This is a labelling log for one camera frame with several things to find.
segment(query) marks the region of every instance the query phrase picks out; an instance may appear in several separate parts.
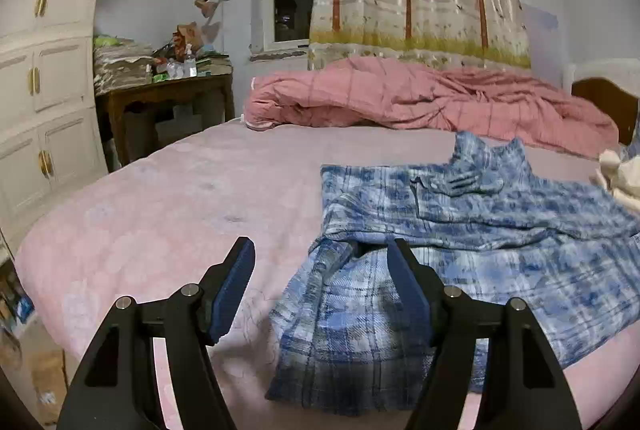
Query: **cabinet door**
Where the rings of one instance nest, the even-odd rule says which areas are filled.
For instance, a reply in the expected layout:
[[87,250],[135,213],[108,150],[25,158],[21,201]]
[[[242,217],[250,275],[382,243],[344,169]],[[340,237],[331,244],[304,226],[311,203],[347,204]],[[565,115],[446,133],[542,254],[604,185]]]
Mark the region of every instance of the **cabinet door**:
[[92,83],[91,39],[73,38],[36,46],[36,111],[87,94]]
[[31,49],[0,55],[0,130],[33,114],[32,64]]
[[38,29],[65,26],[93,31],[95,0],[45,0],[38,18]]
[[95,109],[85,109],[46,123],[40,144],[46,151],[49,179],[64,186],[93,173],[100,165],[94,134]]
[[37,4],[38,0],[0,0],[0,42],[34,30]]
[[15,221],[51,190],[39,155],[35,129],[0,144],[0,218],[7,223]]

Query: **brown paper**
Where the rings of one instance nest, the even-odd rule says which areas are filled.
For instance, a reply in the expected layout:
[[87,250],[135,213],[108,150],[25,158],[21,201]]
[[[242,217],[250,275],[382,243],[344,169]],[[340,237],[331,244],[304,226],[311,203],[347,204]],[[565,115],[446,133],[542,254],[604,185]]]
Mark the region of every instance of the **brown paper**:
[[4,324],[8,327],[11,327],[15,322],[14,314],[2,295],[0,295],[0,320],[4,321]]
[[20,342],[5,327],[0,326],[0,366],[20,370],[21,365]]
[[52,350],[36,355],[31,366],[40,422],[55,424],[66,396],[65,351]]
[[196,51],[202,47],[202,37],[196,23],[178,24],[178,32],[184,37],[185,45],[191,44],[191,52],[195,55]]

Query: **white cabinet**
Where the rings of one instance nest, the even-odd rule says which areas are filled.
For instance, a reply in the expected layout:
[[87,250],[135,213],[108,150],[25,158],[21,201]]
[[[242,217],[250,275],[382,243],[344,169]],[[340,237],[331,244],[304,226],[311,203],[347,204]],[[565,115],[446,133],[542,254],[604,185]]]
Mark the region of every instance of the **white cabinet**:
[[72,38],[36,46],[33,52],[34,107],[42,111],[91,93],[91,39]]
[[38,0],[0,0],[0,42],[31,33],[38,19]]
[[91,114],[95,116],[93,109],[85,109],[40,128],[40,146],[54,188],[82,179],[100,168]]
[[0,131],[33,114],[33,49],[0,54]]
[[0,53],[0,131],[30,118],[37,123],[34,113],[55,105],[76,101],[79,106],[92,107],[92,76],[90,38]]
[[0,46],[92,36],[95,0],[0,0]]
[[95,0],[44,0],[41,4],[38,28],[85,28],[93,31]]
[[0,219],[3,230],[51,190],[38,131],[0,145]]
[[0,226],[31,225],[106,174],[95,115],[95,0],[0,0]]

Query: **metal screw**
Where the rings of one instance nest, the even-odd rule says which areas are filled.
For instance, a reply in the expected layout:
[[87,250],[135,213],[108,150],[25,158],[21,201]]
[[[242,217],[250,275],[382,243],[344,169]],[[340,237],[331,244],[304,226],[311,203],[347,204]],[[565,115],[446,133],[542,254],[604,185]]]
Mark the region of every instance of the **metal screw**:
[[522,298],[512,298],[509,304],[511,304],[511,307],[516,311],[524,311],[527,308],[527,303]]
[[457,298],[462,295],[462,289],[455,285],[446,285],[444,286],[444,294],[451,298]]
[[116,307],[118,309],[126,309],[131,305],[131,297],[130,296],[121,296],[116,300]]
[[183,285],[182,288],[180,288],[180,293],[185,296],[193,296],[196,295],[199,290],[200,287],[198,286],[198,284],[187,284]]

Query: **cardboard box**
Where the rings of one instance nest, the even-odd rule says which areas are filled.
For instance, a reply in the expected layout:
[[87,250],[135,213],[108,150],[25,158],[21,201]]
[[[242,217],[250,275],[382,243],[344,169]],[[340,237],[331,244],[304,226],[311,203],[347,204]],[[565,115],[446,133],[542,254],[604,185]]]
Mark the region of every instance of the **cardboard box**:
[[65,351],[52,350],[36,355],[31,365],[40,423],[55,424],[66,397]]
[[0,366],[11,370],[20,370],[22,365],[22,349],[20,342],[9,329],[0,324]]

